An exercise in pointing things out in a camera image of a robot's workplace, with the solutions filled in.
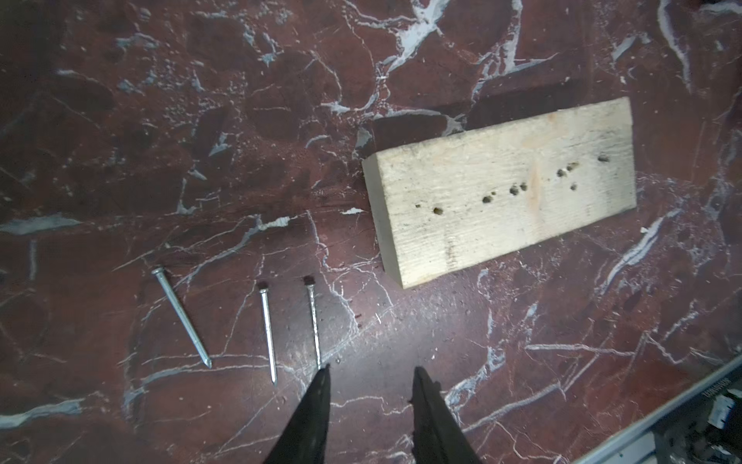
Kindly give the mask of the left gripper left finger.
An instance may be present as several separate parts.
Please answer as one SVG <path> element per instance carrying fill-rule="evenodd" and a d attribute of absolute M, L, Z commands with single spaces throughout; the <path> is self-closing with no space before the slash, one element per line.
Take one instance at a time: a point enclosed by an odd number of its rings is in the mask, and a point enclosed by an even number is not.
<path fill-rule="evenodd" d="M 330 426 L 330 366 L 314 376 L 265 463 L 325 462 Z"/>

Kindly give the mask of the wooden block with nails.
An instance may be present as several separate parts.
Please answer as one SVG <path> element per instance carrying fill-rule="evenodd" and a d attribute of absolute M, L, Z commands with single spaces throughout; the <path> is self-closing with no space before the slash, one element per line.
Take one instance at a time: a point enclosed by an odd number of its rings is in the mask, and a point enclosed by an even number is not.
<path fill-rule="evenodd" d="M 628 98 L 380 151 L 362 168 L 384 270 L 406 289 L 637 205 Z"/>

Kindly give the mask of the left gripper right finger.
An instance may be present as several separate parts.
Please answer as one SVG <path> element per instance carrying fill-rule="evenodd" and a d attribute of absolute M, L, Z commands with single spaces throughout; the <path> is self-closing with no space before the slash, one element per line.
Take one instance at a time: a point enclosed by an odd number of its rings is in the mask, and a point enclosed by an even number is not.
<path fill-rule="evenodd" d="M 480 463 L 441 396 L 440 384 L 416 367 L 411 404 L 414 410 L 413 455 L 417 464 Z"/>

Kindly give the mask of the steel nail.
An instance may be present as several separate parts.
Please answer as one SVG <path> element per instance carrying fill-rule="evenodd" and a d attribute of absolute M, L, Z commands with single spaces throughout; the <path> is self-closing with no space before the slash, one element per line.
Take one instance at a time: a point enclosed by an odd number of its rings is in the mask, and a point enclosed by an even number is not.
<path fill-rule="evenodd" d="M 171 307 L 173 307 L 173 309 L 175 310 L 201 362 L 203 363 L 203 365 L 205 365 L 205 367 L 212 368 L 213 361 L 211 357 L 209 356 L 209 354 L 207 353 L 207 350 L 202 340 L 199 338 L 199 335 L 195 331 L 195 328 L 193 327 L 193 324 L 191 323 L 191 319 L 189 319 L 189 315 L 187 315 L 178 296 L 176 295 L 167 276 L 165 275 L 164 268 L 156 268 L 152 270 L 152 275 L 158 280 L 158 283 L 160 284 L 160 286 L 162 287 L 162 290 L 164 291 L 165 297 L 168 299 Z"/>
<path fill-rule="evenodd" d="M 269 286 L 266 282 L 258 283 L 258 290 L 261 299 L 261 309 L 264 318 L 264 327 L 266 334 L 269 369 L 272 384 L 277 381 L 276 350 L 274 349 L 274 333 L 272 332 L 272 317 L 269 303 Z"/>
<path fill-rule="evenodd" d="M 310 310 L 310 316 L 311 316 L 312 336 L 313 336 L 316 365 L 317 365 L 317 369 L 321 369 L 323 367 L 323 363 L 322 363 L 318 314 L 317 314 L 316 297 L 315 297 L 315 279 L 313 278 L 313 276 L 305 276 L 303 278 L 303 283 L 305 284 L 305 289 L 306 289 L 307 299 L 308 299 L 308 304 L 309 304 L 309 310 Z"/>

